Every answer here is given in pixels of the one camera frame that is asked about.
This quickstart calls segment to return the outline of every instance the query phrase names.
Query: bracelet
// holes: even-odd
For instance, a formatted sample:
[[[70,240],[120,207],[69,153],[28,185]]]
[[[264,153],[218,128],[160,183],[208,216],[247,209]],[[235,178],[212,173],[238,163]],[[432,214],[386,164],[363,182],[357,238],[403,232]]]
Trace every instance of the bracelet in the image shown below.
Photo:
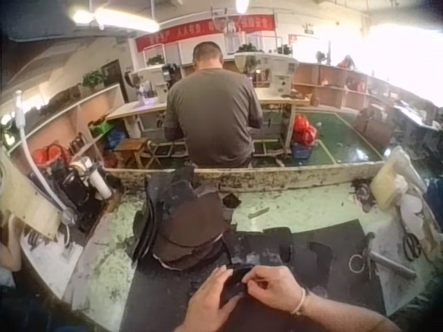
[[[300,315],[299,311],[303,303],[305,303],[305,298],[306,298],[306,290],[302,288],[302,299],[300,300],[300,303],[297,305],[297,308],[295,308],[295,310],[291,312],[291,315]]]

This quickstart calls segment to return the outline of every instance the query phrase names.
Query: fluorescent light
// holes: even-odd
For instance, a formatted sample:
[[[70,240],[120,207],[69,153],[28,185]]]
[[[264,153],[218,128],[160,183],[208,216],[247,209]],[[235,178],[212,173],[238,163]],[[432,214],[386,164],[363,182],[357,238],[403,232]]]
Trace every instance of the fluorescent light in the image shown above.
[[[236,0],[235,7],[238,13],[244,14],[248,10],[249,0]]]
[[[94,14],[92,12],[88,12],[87,10],[77,10],[72,19],[77,24],[90,24],[94,19]]]
[[[95,14],[97,23],[100,26],[117,26],[120,28],[146,31],[147,33],[155,33],[160,30],[159,24],[154,20],[126,12],[99,8]]]
[[[11,146],[15,143],[15,137],[14,136],[9,136],[8,134],[4,134],[3,136],[5,138],[5,142],[7,146]]]
[[[12,120],[11,116],[10,116],[9,114],[6,114],[5,116],[3,116],[3,117],[1,118],[0,123],[1,123],[3,126],[6,126],[6,125],[8,124],[8,122],[10,122],[11,120]]]

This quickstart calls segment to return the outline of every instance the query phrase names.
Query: short hair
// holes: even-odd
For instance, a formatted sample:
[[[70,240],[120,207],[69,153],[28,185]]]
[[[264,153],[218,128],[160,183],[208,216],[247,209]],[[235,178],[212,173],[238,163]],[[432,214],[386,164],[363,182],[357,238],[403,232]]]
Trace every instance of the short hair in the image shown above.
[[[220,59],[223,61],[223,53],[221,48],[213,41],[204,41],[194,47],[192,53],[194,62],[201,60]]]

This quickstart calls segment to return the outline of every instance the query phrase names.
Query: wooden stool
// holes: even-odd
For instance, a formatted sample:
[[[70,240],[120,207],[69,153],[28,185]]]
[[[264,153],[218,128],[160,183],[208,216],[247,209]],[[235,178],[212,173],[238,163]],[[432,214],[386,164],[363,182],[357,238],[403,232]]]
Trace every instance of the wooden stool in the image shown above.
[[[131,158],[136,161],[139,169],[148,168],[155,160],[161,166],[159,159],[156,157],[150,147],[151,141],[147,138],[126,138],[114,149],[118,155],[118,166],[124,167]],[[141,158],[149,158],[146,165],[143,165]]]

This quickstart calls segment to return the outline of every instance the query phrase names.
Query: sewing machine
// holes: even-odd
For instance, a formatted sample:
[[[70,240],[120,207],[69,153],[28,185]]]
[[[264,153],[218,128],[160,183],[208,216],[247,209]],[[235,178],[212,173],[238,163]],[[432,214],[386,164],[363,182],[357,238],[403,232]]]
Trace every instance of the sewing machine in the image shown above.
[[[131,73],[125,74],[128,85],[137,90],[137,96],[140,103],[145,102],[145,98],[157,97],[159,104],[166,102],[168,90],[177,81],[176,73],[178,68],[176,64],[155,64]]]
[[[257,71],[269,69],[271,72],[271,95],[289,95],[291,93],[293,75],[298,68],[298,61],[290,55],[243,52],[235,54],[235,65],[239,71],[250,75]]]

